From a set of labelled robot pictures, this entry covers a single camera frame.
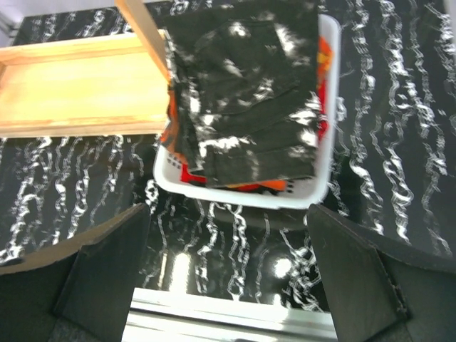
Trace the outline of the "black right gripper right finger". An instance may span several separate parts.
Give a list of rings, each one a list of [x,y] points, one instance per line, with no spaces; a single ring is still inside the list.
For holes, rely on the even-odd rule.
[[[455,260],[311,205],[307,227],[339,341],[454,341]]]

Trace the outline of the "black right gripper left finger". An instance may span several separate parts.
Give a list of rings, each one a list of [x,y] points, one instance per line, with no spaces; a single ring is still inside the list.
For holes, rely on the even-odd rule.
[[[136,204],[1,263],[1,340],[120,341],[149,226],[148,207]]]

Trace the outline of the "orange patterned trousers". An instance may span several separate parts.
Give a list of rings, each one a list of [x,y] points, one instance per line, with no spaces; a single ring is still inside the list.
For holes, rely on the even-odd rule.
[[[323,115],[326,115],[326,74],[328,73],[331,64],[333,61],[333,51],[327,41],[320,36],[319,43],[318,43],[318,53],[317,53],[317,76],[318,76],[318,85],[317,85],[317,93],[321,103],[321,118]],[[177,158],[178,162],[181,162],[180,165],[180,173],[179,173],[179,180],[182,171],[182,164],[187,164],[186,157],[183,155],[182,152],[179,152],[179,148],[177,147],[177,138],[179,133],[179,123],[177,118],[177,103],[175,100],[175,92],[172,88],[167,89],[167,93],[169,95],[169,103],[167,106],[167,118],[169,123],[167,124],[164,132],[160,138],[160,142],[162,146],[166,148],[168,152],[171,153],[173,157]],[[186,183],[198,187],[206,187],[205,184],[191,184]],[[247,184],[240,184],[240,185],[227,185],[224,187],[224,190],[233,190],[238,192],[258,192],[262,189],[267,190],[274,190],[277,192],[283,192],[286,190],[287,184],[286,180],[269,180],[260,183],[247,183]]]

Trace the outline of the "black white patterned trousers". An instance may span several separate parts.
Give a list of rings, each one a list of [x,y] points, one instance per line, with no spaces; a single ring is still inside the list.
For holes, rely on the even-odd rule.
[[[211,188],[313,177],[317,3],[243,1],[163,24],[189,168]]]

